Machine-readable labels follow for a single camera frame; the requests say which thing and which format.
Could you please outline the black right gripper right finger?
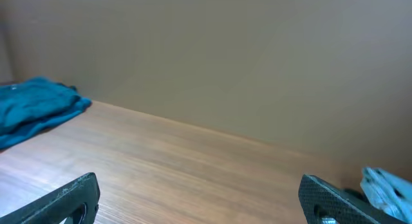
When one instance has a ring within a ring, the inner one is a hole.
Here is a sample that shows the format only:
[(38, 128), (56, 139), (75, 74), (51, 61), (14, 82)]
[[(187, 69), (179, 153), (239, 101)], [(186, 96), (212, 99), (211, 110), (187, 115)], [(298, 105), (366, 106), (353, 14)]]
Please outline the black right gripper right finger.
[(298, 197), (309, 224), (403, 224), (402, 220), (314, 175), (302, 176)]

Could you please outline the light blue denim shorts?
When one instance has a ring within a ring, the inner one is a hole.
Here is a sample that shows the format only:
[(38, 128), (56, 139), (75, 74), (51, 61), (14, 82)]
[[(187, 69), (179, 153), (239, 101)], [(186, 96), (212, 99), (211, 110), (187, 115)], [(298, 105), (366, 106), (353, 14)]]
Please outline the light blue denim shorts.
[(411, 223), (411, 182), (380, 168), (365, 167), (360, 187), (376, 209)]

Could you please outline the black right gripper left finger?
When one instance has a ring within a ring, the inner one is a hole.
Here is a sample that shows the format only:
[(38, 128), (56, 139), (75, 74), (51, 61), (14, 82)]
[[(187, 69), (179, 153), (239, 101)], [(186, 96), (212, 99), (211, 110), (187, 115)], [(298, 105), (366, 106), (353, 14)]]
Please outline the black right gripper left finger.
[(99, 199), (96, 174), (86, 173), (1, 217), (1, 224), (93, 224)]

